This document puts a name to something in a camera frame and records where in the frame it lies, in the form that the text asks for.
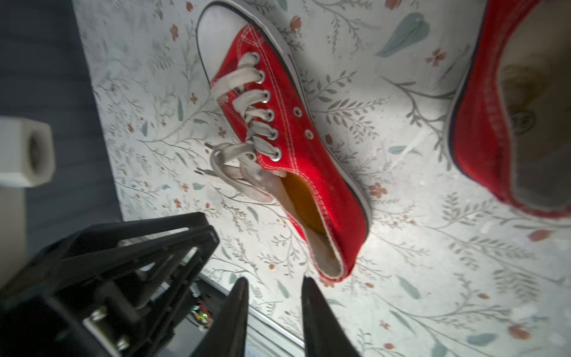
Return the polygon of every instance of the floral rug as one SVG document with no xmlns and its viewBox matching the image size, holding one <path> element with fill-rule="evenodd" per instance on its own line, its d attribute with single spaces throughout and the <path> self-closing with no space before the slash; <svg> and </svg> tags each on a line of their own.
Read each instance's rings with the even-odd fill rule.
<svg viewBox="0 0 571 357">
<path fill-rule="evenodd" d="M 320 287 L 364 356 L 571 355 L 571 220 L 529 218 L 461 175 L 443 120 L 483 0 L 248 0 L 294 50 L 323 141 L 369 193 L 353 274 Z M 196 51 L 202 0 L 74 0 L 125 220 L 202 211 L 204 273 L 302 336 L 317 276 L 276 204 L 197 173 L 236 142 Z"/>
</svg>

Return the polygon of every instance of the shoelace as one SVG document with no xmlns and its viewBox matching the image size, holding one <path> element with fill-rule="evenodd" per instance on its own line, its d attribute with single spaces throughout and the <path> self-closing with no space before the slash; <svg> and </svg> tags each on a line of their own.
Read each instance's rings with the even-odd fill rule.
<svg viewBox="0 0 571 357">
<path fill-rule="evenodd" d="M 240 58 L 238 68 L 218 79 L 211 89 L 212 96 L 218 101 L 228 102 L 226 93 L 233 89 L 237 89 L 240 95 L 232 101 L 234 110 L 242 116 L 248 131 L 246 133 L 246 141 L 240 144 L 224 143 L 215 146 L 210 155 L 210 165 L 212 173 L 228 185 L 242 192 L 244 195 L 261 201 L 272 202 L 274 199 L 265 191 L 260 190 L 253 185 L 260 183 L 263 177 L 268 174 L 256 161 L 256 153 L 268 156 L 273 161 L 279 161 L 282 158 L 282 151 L 264 140 L 275 140 L 279 132 L 267 123 L 275 119 L 275 113 L 271 109 L 259 109 L 253 106 L 256 103 L 267 103 L 270 100 L 271 93 L 268 90 L 253 89 L 244 91 L 244 85 L 247 83 L 262 84 L 266 78 L 264 71 L 254 68 L 260 62 L 258 53 L 247 53 Z M 257 117 L 263 120 L 254 121 Z M 227 162 L 237 159 L 240 167 L 225 165 Z"/>
</svg>

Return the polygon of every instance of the metal eyelet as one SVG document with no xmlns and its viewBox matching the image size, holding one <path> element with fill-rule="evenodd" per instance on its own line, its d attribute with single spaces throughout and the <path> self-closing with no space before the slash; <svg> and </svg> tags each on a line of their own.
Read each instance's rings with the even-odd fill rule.
<svg viewBox="0 0 571 357">
<path fill-rule="evenodd" d="M 268 140 L 275 140 L 278 138 L 279 135 L 280 135 L 280 132 L 277 129 L 274 129 L 274 133 L 272 134 L 271 137 L 268 137 Z"/>
<path fill-rule="evenodd" d="M 256 81 L 255 83 L 261 85 L 262 83 L 264 83 L 264 81 L 266 79 L 266 72 L 264 72 L 262 70 L 259 70 L 258 72 L 260 73 L 260 76 L 262 76 L 262 77 L 260 78 L 259 81 Z"/>
<path fill-rule="evenodd" d="M 276 154 L 274 156 L 270 156 L 270 159 L 274 162 L 276 161 L 280 161 L 282 159 L 282 151 L 280 148 L 275 147 L 276 149 Z"/>
<path fill-rule="evenodd" d="M 254 57 L 256 57 L 256 64 L 260 63 L 260 54 L 257 52 L 250 52 Z"/>
<path fill-rule="evenodd" d="M 276 118 L 276 112 L 274 112 L 271 109 L 266 109 L 266 111 L 270 114 L 270 117 L 268 119 L 266 119 L 267 123 L 273 122 L 274 119 Z"/>
<path fill-rule="evenodd" d="M 267 103 L 270 101 L 270 98 L 272 97 L 272 94 L 270 93 L 269 90 L 264 89 L 264 94 L 266 95 L 266 98 L 262 101 L 262 103 Z"/>
</svg>

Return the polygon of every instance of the canvas sneaker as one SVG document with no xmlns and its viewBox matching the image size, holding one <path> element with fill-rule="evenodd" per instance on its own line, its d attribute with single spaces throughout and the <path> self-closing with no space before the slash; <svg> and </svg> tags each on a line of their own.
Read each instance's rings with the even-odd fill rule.
<svg viewBox="0 0 571 357">
<path fill-rule="evenodd" d="M 315 130 L 288 45 L 239 0 L 209 3 L 196 36 L 211 94 L 242 142 L 216 146 L 211 173 L 254 200 L 276 200 L 319 273 L 344 279 L 367 237 L 371 208 Z M 239 167 L 227 165 L 234 159 Z"/>
<path fill-rule="evenodd" d="M 490 0 L 449 120 L 450 156 L 499 200 L 571 214 L 571 1 Z"/>
</svg>

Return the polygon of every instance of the bolt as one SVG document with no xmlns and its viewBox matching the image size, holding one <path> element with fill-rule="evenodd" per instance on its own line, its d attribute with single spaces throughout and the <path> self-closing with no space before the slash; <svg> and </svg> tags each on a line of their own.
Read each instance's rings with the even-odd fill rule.
<svg viewBox="0 0 571 357">
<path fill-rule="evenodd" d="M 124 351 L 124 350 L 128 349 L 130 345 L 131 344 L 129 343 L 129 337 L 127 335 L 121 336 L 117 340 L 117 343 L 115 343 L 115 346 L 117 347 L 117 349 L 119 351 Z"/>
<path fill-rule="evenodd" d="M 102 306 L 97 310 L 93 311 L 90 317 L 92 321 L 99 321 L 104 319 L 105 316 L 107 316 L 107 307 Z"/>
</svg>

